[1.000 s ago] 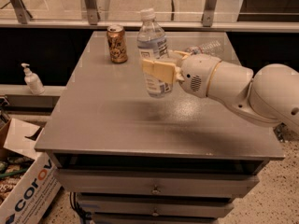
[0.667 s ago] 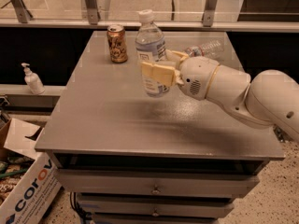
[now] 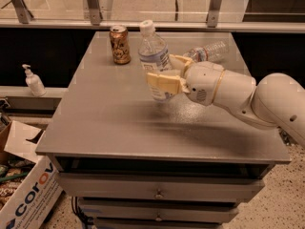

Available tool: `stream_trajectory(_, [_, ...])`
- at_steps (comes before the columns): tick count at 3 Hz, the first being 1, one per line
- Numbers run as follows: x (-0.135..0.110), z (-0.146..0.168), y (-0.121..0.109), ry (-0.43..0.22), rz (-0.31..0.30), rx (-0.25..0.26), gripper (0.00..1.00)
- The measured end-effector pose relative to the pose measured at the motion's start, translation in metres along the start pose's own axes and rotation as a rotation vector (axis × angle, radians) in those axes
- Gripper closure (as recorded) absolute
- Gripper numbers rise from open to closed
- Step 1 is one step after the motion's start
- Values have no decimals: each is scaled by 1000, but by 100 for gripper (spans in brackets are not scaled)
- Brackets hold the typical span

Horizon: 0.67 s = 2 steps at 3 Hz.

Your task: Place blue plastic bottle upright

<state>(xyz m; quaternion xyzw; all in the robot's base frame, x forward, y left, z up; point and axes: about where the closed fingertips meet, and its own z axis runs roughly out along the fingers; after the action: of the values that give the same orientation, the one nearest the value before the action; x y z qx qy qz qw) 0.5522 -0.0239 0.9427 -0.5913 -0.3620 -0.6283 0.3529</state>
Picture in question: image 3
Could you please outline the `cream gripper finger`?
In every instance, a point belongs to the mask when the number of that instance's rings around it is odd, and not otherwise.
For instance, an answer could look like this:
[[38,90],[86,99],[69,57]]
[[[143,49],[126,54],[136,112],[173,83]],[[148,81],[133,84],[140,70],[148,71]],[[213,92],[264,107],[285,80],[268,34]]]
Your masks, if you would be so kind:
[[169,76],[180,76],[183,77],[186,71],[194,63],[190,57],[185,57],[181,55],[171,54],[169,56],[170,62],[172,64],[172,69],[169,70]]
[[169,94],[182,94],[187,91],[186,80],[178,75],[147,73],[146,80],[150,86]]

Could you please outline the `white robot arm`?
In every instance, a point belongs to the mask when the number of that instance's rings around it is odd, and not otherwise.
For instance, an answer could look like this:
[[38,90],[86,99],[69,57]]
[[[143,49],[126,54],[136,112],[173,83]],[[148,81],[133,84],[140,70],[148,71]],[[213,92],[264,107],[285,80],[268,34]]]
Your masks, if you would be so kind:
[[209,61],[170,56],[173,68],[146,73],[147,83],[169,94],[185,94],[203,106],[215,105],[258,129],[281,128],[305,146],[305,90],[284,73],[262,80]]

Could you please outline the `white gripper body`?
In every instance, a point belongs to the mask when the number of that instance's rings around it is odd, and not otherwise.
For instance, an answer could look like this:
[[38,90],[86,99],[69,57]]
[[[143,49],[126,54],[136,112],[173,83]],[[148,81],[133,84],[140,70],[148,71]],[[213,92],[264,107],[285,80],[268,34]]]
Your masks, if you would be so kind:
[[194,63],[186,71],[187,97],[204,106],[213,103],[216,86],[224,73],[221,65],[203,61]]

